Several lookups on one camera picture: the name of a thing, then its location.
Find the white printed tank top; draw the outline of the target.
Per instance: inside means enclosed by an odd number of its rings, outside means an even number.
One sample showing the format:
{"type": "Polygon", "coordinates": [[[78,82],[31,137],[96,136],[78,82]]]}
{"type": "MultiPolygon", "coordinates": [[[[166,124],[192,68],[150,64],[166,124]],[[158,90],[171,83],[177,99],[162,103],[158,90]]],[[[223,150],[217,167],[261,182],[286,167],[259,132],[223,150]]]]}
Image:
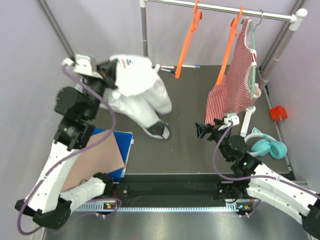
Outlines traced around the white printed tank top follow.
{"type": "Polygon", "coordinates": [[[134,54],[114,54],[117,61],[117,89],[110,89],[109,106],[114,112],[126,115],[149,136],[167,140],[169,124],[160,118],[172,111],[172,102],[158,71],[148,57],[134,54]]]}

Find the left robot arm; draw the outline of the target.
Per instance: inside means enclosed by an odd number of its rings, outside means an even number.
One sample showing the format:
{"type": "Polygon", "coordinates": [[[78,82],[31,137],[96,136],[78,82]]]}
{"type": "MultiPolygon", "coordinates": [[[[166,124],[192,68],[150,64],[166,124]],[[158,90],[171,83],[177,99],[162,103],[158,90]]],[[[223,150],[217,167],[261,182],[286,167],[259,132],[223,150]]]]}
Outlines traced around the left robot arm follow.
{"type": "Polygon", "coordinates": [[[64,191],[63,185],[78,157],[102,143],[101,140],[89,143],[95,129],[90,121],[96,117],[100,104],[106,103],[105,90],[116,88],[117,64],[116,60],[109,60],[91,68],[68,59],[62,65],[63,73],[80,85],[82,91],[66,86],[56,95],[54,110],[62,120],[36,185],[15,204],[19,218],[30,216],[39,228],[57,230],[81,205],[113,194],[112,179],[101,172],[69,190],[64,191]]]}

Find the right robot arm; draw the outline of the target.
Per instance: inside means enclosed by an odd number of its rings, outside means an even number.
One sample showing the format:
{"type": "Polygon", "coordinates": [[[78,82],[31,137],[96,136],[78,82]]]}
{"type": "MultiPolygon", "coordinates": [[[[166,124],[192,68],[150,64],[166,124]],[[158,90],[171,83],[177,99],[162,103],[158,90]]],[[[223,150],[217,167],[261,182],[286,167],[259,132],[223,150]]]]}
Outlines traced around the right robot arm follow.
{"type": "Polygon", "coordinates": [[[233,182],[233,192],[239,198],[254,198],[263,201],[296,220],[312,237],[320,237],[320,194],[304,188],[261,162],[249,152],[246,139],[232,135],[232,120],[223,123],[215,119],[215,125],[195,123],[197,137],[208,136],[214,141],[214,153],[220,152],[225,161],[231,162],[234,177],[218,175],[233,182]]]}

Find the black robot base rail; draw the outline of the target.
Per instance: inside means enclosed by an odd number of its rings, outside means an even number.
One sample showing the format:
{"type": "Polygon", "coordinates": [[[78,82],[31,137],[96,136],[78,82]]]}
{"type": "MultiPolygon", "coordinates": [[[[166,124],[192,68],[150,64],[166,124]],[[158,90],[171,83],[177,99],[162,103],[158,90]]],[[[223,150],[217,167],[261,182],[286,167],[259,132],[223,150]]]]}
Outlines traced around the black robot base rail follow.
{"type": "Polygon", "coordinates": [[[104,196],[118,198],[123,207],[217,207],[252,200],[239,183],[216,173],[127,174],[110,181],[104,196]]]}

